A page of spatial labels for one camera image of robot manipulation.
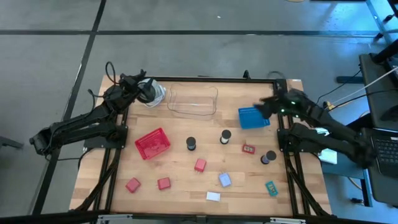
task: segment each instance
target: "wooden tabletop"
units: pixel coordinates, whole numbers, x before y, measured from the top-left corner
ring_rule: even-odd
[[[167,102],[170,100],[170,87],[175,82],[160,83],[167,89],[167,96],[160,105],[147,108],[137,101],[130,106],[127,119],[129,133],[126,147],[121,153],[111,211],[291,215],[285,164],[277,144],[277,116],[270,117],[270,126],[247,130],[241,129],[238,118],[238,108],[252,106],[253,103],[258,102],[259,98],[271,96],[272,85],[180,82],[192,89],[190,97],[193,104],[199,101],[205,104],[206,99],[202,96],[212,94],[206,92],[205,88],[215,87],[218,90],[214,115],[188,118],[170,111],[167,107]],[[289,80],[288,83],[291,87],[302,89],[300,80]],[[104,77],[99,92],[104,92],[111,85],[112,83]],[[152,159],[143,160],[134,141],[157,128],[164,130],[171,147]],[[224,129],[232,133],[226,145],[220,144],[221,132]],[[189,151],[185,143],[190,136],[197,141],[197,148],[194,151]],[[255,146],[255,154],[242,152],[243,144]],[[261,156],[270,150],[276,152],[276,160],[268,165],[261,164]],[[79,206],[96,185],[103,155],[103,149],[95,149],[82,160],[70,208]],[[309,153],[301,153],[301,156],[309,191],[326,211],[331,212],[319,160]],[[194,170],[199,158],[207,161],[203,173]],[[218,176],[224,172],[229,174],[232,181],[232,185],[225,188],[218,180]],[[141,183],[141,186],[132,194],[125,185],[133,177]],[[164,177],[170,178],[171,188],[159,190],[157,180]],[[265,187],[265,183],[271,180],[279,191],[276,197],[271,197]],[[207,192],[221,193],[221,201],[207,201]],[[302,212],[298,188],[296,188],[296,197],[299,210]],[[100,208],[104,207],[105,198],[106,193],[102,196]]]

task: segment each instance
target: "blue basket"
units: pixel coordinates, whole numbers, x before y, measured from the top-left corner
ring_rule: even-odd
[[[264,119],[260,111],[254,107],[239,108],[238,112],[242,129],[263,128],[270,125],[269,120]]]

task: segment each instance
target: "red plastic basket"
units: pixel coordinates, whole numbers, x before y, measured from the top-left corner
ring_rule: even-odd
[[[143,159],[150,159],[170,147],[170,142],[162,128],[145,135],[136,141],[136,146]]]

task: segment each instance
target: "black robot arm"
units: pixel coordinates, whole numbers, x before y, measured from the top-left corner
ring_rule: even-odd
[[[318,134],[316,130],[294,123],[290,129],[280,130],[280,141],[287,142],[291,151],[320,152],[325,148],[347,155],[363,168],[369,167],[376,158],[371,143],[359,133],[334,120],[327,110],[309,100],[304,92],[293,89],[288,93],[261,99],[263,104],[254,105],[268,119],[273,113],[289,114],[306,121],[313,128],[325,128],[330,134]]]
[[[146,72],[143,70],[134,76],[121,74],[120,81],[109,87],[101,96],[104,99],[102,104],[89,113],[53,123],[42,129],[29,139],[36,153],[47,156],[63,145],[97,136],[110,140],[122,138],[123,132],[120,129],[123,127],[114,123],[117,115],[121,114],[135,99],[142,103],[149,103],[155,98],[152,89],[153,80],[140,83],[145,79],[145,75]]]

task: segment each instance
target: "concrete floor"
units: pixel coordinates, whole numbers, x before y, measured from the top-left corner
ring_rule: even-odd
[[[383,18],[387,2],[374,0]],[[91,29],[100,1],[2,0],[0,29]],[[390,29],[398,27],[393,19]],[[101,30],[377,30],[364,2],[293,3],[285,0],[113,0],[108,1]],[[0,136],[25,143],[22,150],[0,150],[0,217],[26,215],[45,160],[28,139],[50,123],[60,121],[88,37],[85,35],[0,35]],[[370,38],[157,35],[97,36],[73,115],[91,107],[87,89],[97,92],[110,60],[117,73],[135,74],[140,68],[154,76],[209,75],[267,77],[271,70],[301,79],[312,100],[338,86],[338,75],[353,75],[358,55],[385,47]],[[346,85],[324,100],[337,100],[363,85]],[[368,110],[365,98],[334,110],[342,123]],[[78,157],[83,143],[62,149],[60,158]],[[59,162],[44,213],[67,211],[77,174],[76,161]],[[341,218],[393,223],[398,210],[374,202],[373,208],[353,205],[361,197],[346,178],[325,175],[335,215]]]

